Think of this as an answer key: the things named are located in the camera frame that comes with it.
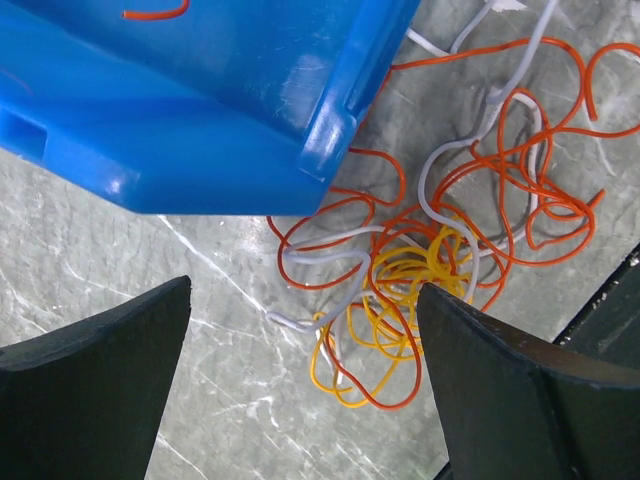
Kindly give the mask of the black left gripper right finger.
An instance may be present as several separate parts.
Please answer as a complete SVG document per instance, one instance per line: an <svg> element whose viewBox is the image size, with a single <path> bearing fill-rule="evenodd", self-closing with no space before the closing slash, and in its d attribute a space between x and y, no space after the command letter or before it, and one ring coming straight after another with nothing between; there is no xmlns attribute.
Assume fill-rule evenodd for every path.
<svg viewBox="0 0 640 480"><path fill-rule="evenodd" d="M638 371L567 351L431 283L417 314L454 478L638 478Z"/></svg>

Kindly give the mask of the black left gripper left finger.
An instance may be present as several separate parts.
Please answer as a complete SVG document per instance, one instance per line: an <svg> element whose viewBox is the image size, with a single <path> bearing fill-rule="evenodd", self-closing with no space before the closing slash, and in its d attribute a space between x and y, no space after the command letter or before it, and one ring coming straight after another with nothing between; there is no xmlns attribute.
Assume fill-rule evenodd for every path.
<svg viewBox="0 0 640 480"><path fill-rule="evenodd" d="M2 478L144 478L190 313L182 276L2 347Z"/></svg>

